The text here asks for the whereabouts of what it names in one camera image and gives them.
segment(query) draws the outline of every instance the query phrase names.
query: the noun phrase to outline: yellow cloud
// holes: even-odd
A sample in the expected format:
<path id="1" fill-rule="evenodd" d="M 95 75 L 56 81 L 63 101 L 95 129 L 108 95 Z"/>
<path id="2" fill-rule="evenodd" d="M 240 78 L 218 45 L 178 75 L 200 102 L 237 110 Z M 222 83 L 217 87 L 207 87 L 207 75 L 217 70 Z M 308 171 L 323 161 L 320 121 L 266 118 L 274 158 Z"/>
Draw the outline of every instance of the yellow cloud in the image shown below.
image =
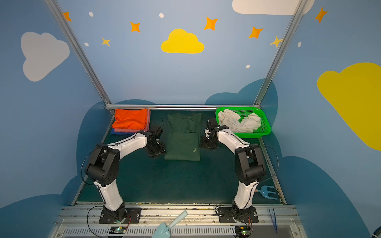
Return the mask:
<path id="1" fill-rule="evenodd" d="M 187 33 L 183 29 L 173 30 L 168 40 L 162 43 L 162 51 L 167 53 L 201 53 L 205 46 L 199 42 L 197 36 L 192 33 Z"/>
<path id="2" fill-rule="evenodd" d="M 348 126 L 369 147 L 381 150 L 381 67 L 359 63 L 323 73 L 317 86 Z"/>

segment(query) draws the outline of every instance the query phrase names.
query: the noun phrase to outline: green plastic basket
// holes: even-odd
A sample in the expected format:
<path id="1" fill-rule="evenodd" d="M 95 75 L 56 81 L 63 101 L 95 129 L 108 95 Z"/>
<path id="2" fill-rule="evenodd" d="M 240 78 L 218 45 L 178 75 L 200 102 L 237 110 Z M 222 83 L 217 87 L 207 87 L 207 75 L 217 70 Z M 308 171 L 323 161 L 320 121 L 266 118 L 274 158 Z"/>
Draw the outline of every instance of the green plastic basket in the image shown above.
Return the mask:
<path id="1" fill-rule="evenodd" d="M 255 107 L 220 107 L 216 110 L 216 119 L 218 124 L 218 113 L 224 111 L 225 109 L 232 110 L 233 112 L 240 115 L 241 118 L 239 119 L 239 122 L 241 122 L 244 117 L 247 117 L 253 112 L 261 118 L 261 127 L 259 127 L 258 130 L 253 130 L 253 133 L 235 133 L 239 138 L 260 138 L 270 134 L 270 123 L 261 109 Z"/>

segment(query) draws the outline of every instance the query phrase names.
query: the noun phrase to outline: yellow star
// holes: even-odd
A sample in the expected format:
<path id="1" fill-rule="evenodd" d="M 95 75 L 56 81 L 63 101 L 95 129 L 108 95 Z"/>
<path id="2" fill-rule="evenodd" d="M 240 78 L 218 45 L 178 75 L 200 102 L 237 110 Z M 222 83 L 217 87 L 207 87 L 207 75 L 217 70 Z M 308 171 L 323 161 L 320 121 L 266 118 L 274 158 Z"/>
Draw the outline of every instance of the yellow star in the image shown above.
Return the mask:
<path id="1" fill-rule="evenodd" d="M 110 45 L 109 45 L 110 40 L 105 40 L 105 39 L 103 39 L 103 37 L 102 37 L 102 40 L 103 40 L 102 45 L 108 45 L 110 47 Z"/>
<path id="2" fill-rule="evenodd" d="M 255 27 L 253 27 L 253 32 L 251 33 L 251 35 L 249 36 L 249 38 L 255 37 L 255 38 L 258 39 L 259 34 L 261 33 L 262 30 L 263 30 L 263 28 L 262 28 L 262 29 L 257 29 L 257 28 L 255 28 Z"/>
<path id="3" fill-rule="evenodd" d="M 278 39 L 278 36 L 275 36 L 275 41 L 271 43 L 270 45 L 275 45 L 278 48 L 279 42 L 281 42 L 283 39 Z"/>
<path id="4" fill-rule="evenodd" d="M 65 12 L 64 16 L 65 16 L 66 20 L 71 21 L 71 19 L 69 17 L 69 12 Z"/>
<path id="5" fill-rule="evenodd" d="M 140 32 L 140 30 L 139 30 L 140 23 L 136 23 L 136 24 L 134 24 L 132 22 L 130 22 L 130 23 L 131 23 L 131 26 L 132 26 L 131 32 L 133 32 L 133 31 Z"/>
<path id="6" fill-rule="evenodd" d="M 207 25 L 205 26 L 204 30 L 206 30 L 206 29 L 214 30 L 214 26 L 215 26 L 217 20 L 218 19 L 211 20 L 211 19 L 207 18 Z"/>
<path id="7" fill-rule="evenodd" d="M 317 15 L 317 17 L 315 17 L 316 20 L 319 20 L 319 23 L 322 22 L 322 19 L 324 17 L 324 15 L 326 15 L 328 13 L 328 11 L 324 11 L 323 8 L 320 10 L 319 14 Z"/>

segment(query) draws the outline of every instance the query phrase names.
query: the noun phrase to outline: crumpled white fabric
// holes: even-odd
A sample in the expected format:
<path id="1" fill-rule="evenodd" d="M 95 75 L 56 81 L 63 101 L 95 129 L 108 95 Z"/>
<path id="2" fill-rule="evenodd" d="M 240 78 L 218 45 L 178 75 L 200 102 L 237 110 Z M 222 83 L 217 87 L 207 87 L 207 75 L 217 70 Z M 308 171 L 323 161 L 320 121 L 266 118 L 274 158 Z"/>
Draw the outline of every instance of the crumpled white fabric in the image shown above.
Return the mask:
<path id="1" fill-rule="evenodd" d="M 238 121 L 240 118 L 240 115 L 229 109 L 218 113 L 219 124 L 228 126 L 234 133 L 253 133 L 253 130 L 261 126 L 261 118 L 255 113 L 248 115 L 241 122 Z"/>

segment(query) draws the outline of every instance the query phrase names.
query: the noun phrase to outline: white arm segment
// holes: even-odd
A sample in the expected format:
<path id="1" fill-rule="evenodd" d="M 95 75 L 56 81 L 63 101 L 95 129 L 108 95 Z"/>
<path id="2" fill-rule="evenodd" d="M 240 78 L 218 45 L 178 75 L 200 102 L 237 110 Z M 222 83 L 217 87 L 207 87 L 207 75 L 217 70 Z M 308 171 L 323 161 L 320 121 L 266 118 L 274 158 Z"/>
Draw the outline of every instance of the white arm segment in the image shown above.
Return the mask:
<path id="1" fill-rule="evenodd" d="M 225 144 L 233 153 L 235 149 L 248 147 L 250 144 L 241 138 L 237 137 L 230 129 L 223 129 L 217 133 L 218 140 Z M 239 209 L 246 209 L 251 207 L 253 203 L 253 195 L 259 182 L 255 181 L 246 186 L 244 183 L 239 182 L 238 191 L 234 197 L 234 202 Z"/>
<path id="2" fill-rule="evenodd" d="M 140 133 L 137 133 L 117 143 L 118 145 L 113 145 L 109 147 L 120 150 L 121 160 L 124 156 L 128 155 L 129 153 L 145 147 L 147 145 L 147 137 Z M 116 211 L 123 202 L 123 199 L 119 194 L 117 180 L 114 180 L 111 184 L 106 185 L 106 187 L 102 187 L 97 182 L 94 182 L 94 184 L 100 188 L 99 191 L 102 194 L 102 198 L 105 200 L 104 202 L 106 202 L 104 206 L 111 211 Z"/>

